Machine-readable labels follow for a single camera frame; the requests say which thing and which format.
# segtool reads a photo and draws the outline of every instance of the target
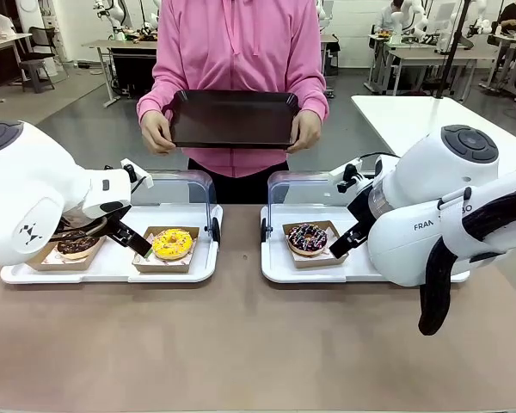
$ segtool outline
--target yellow donut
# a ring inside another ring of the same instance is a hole
[[[166,230],[153,239],[153,252],[161,260],[179,260],[193,246],[193,239],[184,230]]]

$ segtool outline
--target donut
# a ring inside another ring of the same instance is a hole
[[[65,234],[65,237],[80,237],[86,235],[83,231],[73,231]],[[89,256],[99,241],[99,238],[83,237],[79,239],[58,242],[58,253],[68,260],[81,260]]]
[[[184,230],[166,230],[153,238],[153,253],[161,260],[179,260],[193,246],[191,234]]]
[[[327,246],[327,232],[317,225],[300,224],[291,229],[288,242],[301,256],[318,256]]]

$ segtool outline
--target cardboard tray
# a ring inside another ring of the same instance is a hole
[[[55,250],[58,243],[49,243],[38,255],[27,261],[27,265],[35,269],[36,271],[86,271],[91,263],[94,261],[95,256],[99,252],[101,246],[105,242],[106,237],[101,237],[95,245],[95,248],[90,254],[83,259],[83,261],[65,262],[64,264],[44,264],[43,261],[50,253]]]
[[[153,253],[148,258],[135,254],[132,265],[143,274],[164,274],[164,273],[188,273],[189,266],[193,259],[193,251],[198,242],[200,228],[197,226],[149,226],[145,230],[144,238],[148,239],[150,234],[158,235],[166,230],[184,230],[189,232],[193,239],[191,251],[183,258],[175,261],[161,261],[154,257]]]
[[[332,236],[327,240],[327,246],[325,247],[325,251],[318,256],[300,256],[289,246],[288,235],[291,232],[291,229],[295,226],[301,224],[312,224],[317,225],[322,230],[327,231],[328,233],[332,232]],[[298,269],[302,268],[315,268],[315,267],[326,267],[329,265],[340,265],[344,261],[346,261],[348,254],[345,254],[339,259],[336,259],[329,251],[329,246],[340,237],[340,234],[336,230],[333,223],[329,220],[326,221],[309,221],[309,222],[298,222],[294,224],[283,224],[283,232],[285,233],[286,247],[291,253],[292,261],[294,262],[294,266]]]
[[[291,93],[181,90],[166,110],[180,147],[286,149],[299,107]]]

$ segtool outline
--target hand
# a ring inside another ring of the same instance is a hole
[[[293,145],[286,151],[294,153],[310,149],[320,138],[321,119],[319,115],[312,110],[301,110],[292,121],[291,142]]]
[[[168,155],[175,148],[170,137],[169,120],[158,110],[150,110],[141,120],[144,143],[151,153]]]
[[[516,26],[516,19],[505,20],[503,26]]]

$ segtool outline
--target white tray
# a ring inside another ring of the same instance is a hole
[[[267,219],[267,206],[261,209],[260,221]],[[296,222],[330,220],[336,230],[343,234],[357,221],[344,206],[273,205],[273,231],[261,244],[261,271],[273,282],[388,282],[372,266],[367,244],[350,251],[350,256],[337,266],[298,269],[294,266],[291,252],[286,246],[283,224]],[[470,272],[453,275],[451,282],[463,282]]]
[[[220,227],[224,211],[221,206],[211,210]],[[206,280],[216,269],[218,243],[213,242],[207,232],[206,206],[204,204],[162,204],[160,206],[134,206],[122,219],[139,234],[148,226],[180,225],[198,226],[199,241],[195,245],[193,259],[188,273],[184,274],[140,274],[132,265],[134,252],[123,248],[112,239],[102,245],[95,260],[85,272],[40,272],[27,264],[4,267],[0,273],[8,284],[63,284],[79,282],[199,282]]]

